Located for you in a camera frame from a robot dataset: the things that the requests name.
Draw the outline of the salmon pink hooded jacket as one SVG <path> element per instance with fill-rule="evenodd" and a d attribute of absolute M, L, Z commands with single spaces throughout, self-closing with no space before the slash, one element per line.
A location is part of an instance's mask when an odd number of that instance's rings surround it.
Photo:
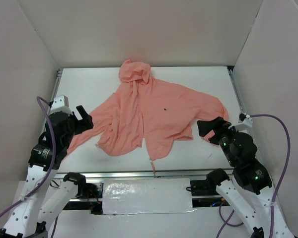
<path fill-rule="evenodd" d="M 79 172 L 195 169 L 205 139 L 193 135 L 192 123 L 228 118 L 217 97 L 156 79 L 150 65 L 129 60 L 117 78 L 78 82 L 70 103 L 93 122 L 65 159 L 64 169 Z"/>

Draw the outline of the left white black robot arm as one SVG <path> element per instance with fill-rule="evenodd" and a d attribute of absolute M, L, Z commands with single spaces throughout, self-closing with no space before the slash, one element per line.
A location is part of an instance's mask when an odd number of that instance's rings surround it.
<path fill-rule="evenodd" d="M 76 109 L 81 119 L 63 108 L 49 115 L 46 131 L 31 151 L 23 194 L 6 209 L 12 214 L 0 229 L 0 238 L 47 238 L 52 223 L 70 199 L 86 195 L 86 177 L 69 172 L 52 197 L 44 200 L 72 138 L 93 128 L 92 117 L 84 107 L 79 105 Z"/>

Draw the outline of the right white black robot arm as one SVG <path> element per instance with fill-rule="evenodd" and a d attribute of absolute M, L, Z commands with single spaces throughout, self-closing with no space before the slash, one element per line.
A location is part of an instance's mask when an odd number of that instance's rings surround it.
<path fill-rule="evenodd" d="M 208 140 L 222 149 L 233 178 L 223 169 L 206 175 L 207 191 L 219 194 L 239 216 L 252 238 L 292 238 L 282 212 L 276 203 L 280 185 L 274 186 L 267 169 L 256 159 L 257 146 L 248 133 L 252 117 L 240 114 L 239 123 L 218 117 L 211 121 L 197 122 L 199 135 L 214 135 Z"/>

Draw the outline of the white foam board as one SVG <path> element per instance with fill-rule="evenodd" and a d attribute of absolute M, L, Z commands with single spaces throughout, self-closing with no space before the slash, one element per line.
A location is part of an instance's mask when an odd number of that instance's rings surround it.
<path fill-rule="evenodd" d="M 187 178 L 107 179 L 102 210 L 108 215 L 174 214 L 193 211 Z"/>

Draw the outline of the aluminium frame rail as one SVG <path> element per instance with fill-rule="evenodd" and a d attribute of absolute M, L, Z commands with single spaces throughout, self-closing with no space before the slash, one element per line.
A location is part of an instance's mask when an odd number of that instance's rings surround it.
<path fill-rule="evenodd" d="M 210 170 L 169 170 L 169 171 L 152 171 L 144 172 L 105 172 L 105 173 L 83 173 L 79 172 L 87 179 L 145 179 L 145 178 L 166 178 L 166 177 L 194 177 L 205 176 L 212 172 Z"/>

